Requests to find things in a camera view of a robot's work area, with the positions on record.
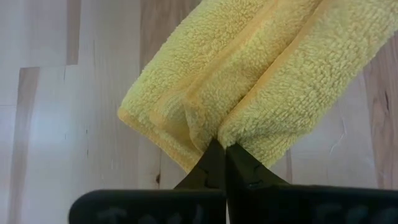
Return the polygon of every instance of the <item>terry cloth texture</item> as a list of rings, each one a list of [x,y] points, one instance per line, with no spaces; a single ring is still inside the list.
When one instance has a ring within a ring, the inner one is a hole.
[[[396,0],[204,0],[118,115],[186,171],[215,136],[270,166],[397,29]]]
[[[223,121],[220,143],[238,142],[270,166],[314,128],[397,29],[396,0],[323,1]]]
[[[268,1],[203,0],[146,65],[123,99],[119,118],[190,170],[201,152],[156,128],[149,113],[162,94],[212,61]]]
[[[162,96],[151,121],[204,151],[226,115],[294,40],[320,2],[269,1],[203,70]]]

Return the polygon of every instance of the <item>wooden floor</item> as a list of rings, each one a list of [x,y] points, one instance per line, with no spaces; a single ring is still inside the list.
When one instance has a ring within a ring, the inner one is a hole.
[[[116,117],[199,0],[0,2],[0,223],[66,223],[94,189],[185,173]],[[398,34],[272,170],[295,184],[398,189]]]

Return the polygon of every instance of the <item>folded towel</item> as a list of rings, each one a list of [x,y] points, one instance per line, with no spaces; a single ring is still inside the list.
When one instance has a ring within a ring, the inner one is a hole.
[[[396,0],[319,2],[203,1],[146,66],[119,117],[186,171],[217,130],[224,147],[238,142],[271,165],[398,29]]]
[[[154,141],[185,170],[190,170],[201,152],[156,128],[149,120],[149,113],[164,92],[212,61],[268,1],[203,0],[142,71],[123,99],[119,118]]]
[[[398,29],[397,0],[324,0],[218,132],[272,165]]]
[[[320,2],[269,1],[203,70],[164,93],[151,121],[204,151],[226,115],[293,41]]]

